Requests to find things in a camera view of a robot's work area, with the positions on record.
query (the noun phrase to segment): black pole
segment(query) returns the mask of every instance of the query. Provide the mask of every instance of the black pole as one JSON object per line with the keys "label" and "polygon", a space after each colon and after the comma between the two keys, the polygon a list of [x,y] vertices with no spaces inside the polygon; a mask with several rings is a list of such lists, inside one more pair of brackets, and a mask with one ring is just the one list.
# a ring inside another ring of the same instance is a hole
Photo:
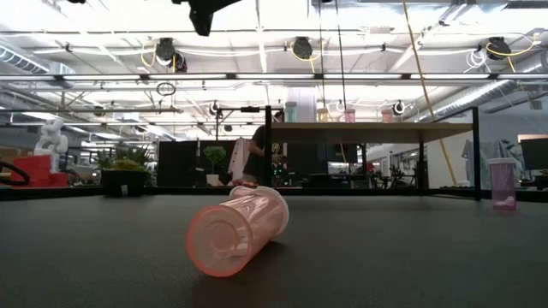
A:
{"label": "black pole", "polygon": [[363,179],[366,183],[366,189],[369,188],[369,178],[367,177],[367,144],[361,145],[361,168],[363,172]]}
{"label": "black pole", "polygon": [[265,109],[265,172],[263,186],[270,187],[272,183],[272,107]]}
{"label": "black pole", "polygon": [[215,113],[215,142],[219,143],[219,110]]}
{"label": "black pole", "polygon": [[474,137],[474,194],[481,200],[480,111],[472,108],[472,134]]}
{"label": "black pole", "polygon": [[417,182],[419,194],[424,194],[425,191],[425,142],[422,132],[419,136],[419,165],[417,166]]}

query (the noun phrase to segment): computer screen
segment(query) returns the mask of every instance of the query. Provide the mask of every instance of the computer screen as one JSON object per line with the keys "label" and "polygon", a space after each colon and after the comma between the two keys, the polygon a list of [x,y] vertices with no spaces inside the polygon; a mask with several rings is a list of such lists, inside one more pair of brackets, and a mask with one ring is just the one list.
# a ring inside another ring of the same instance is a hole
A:
{"label": "computer screen", "polygon": [[528,139],[521,141],[525,169],[548,169],[548,139]]}

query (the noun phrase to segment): pink plastic cup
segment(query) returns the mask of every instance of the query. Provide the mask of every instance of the pink plastic cup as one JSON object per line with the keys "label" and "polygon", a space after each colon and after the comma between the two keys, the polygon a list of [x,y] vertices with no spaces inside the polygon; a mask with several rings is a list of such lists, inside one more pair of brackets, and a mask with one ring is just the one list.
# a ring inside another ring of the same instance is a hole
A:
{"label": "pink plastic cup", "polygon": [[208,206],[190,222],[187,253],[214,277],[239,272],[289,221],[287,203],[269,187],[235,187],[230,200]]}

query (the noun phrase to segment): ceiling light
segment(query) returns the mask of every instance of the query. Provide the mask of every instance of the ceiling light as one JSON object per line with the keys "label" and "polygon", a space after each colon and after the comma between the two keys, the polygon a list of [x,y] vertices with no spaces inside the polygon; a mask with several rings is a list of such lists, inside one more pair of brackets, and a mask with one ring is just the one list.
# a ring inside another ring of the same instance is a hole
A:
{"label": "ceiling light", "polygon": [[314,74],[237,74],[240,80],[296,80],[312,79]]}
{"label": "ceiling light", "polygon": [[[348,80],[399,80],[401,79],[401,74],[345,74],[344,79]],[[325,79],[342,79],[342,74],[324,74]]]}
{"label": "ceiling light", "polygon": [[[423,74],[425,79],[431,80],[475,80],[475,79],[487,79],[489,74]],[[419,74],[412,74],[411,79],[420,79]]]}
{"label": "ceiling light", "polygon": [[31,117],[35,117],[37,119],[42,119],[42,120],[55,120],[59,118],[57,115],[52,115],[52,114],[43,113],[43,112],[23,112],[22,114],[25,116],[31,116]]}
{"label": "ceiling light", "polygon": [[104,123],[65,123],[65,126],[71,126],[71,127],[75,127],[75,126],[101,126],[103,125]]}
{"label": "ceiling light", "polygon": [[68,129],[74,131],[74,132],[77,132],[77,133],[89,133],[81,128],[77,128],[77,127],[67,127]]}
{"label": "ceiling light", "polygon": [[151,71],[149,71],[148,69],[146,69],[145,67],[137,67],[138,70],[142,70],[143,72],[146,72],[147,74],[150,74]]}
{"label": "ceiling light", "polygon": [[123,137],[113,133],[93,133],[94,135],[105,139],[122,139]]}
{"label": "ceiling light", "polygon": [[548,74],[500,74],[498,76],[499,79],[505,80],[505,79],[548,79]]}
{"label": "ceiling light", "polygon": [[0,76],[0,81],[53,81],[55,78],[48,75]]}
{"label": "ceiling light", "polygon": [[65,80],[139,80],[136,74],[115,74],[115,75],[64,75]]}
{"label": "ceiling light", "polygon": [[226,74],[151,74],[152,80],[219,80],[226,79]]}

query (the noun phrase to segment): white robot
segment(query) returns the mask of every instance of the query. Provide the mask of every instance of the white robot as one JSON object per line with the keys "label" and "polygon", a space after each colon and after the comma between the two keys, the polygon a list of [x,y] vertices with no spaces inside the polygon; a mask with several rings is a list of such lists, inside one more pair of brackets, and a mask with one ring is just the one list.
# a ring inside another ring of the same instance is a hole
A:
{"label": "white robot", "polygon": [[51,157],[51,173],[56,173],[59,167],[59,154],[66,153],[69,149],[69,140],[67,136],[61,134],[63,120],[48,120],[40,128],[42,136],[34,146],[34,156],[49,155]]}

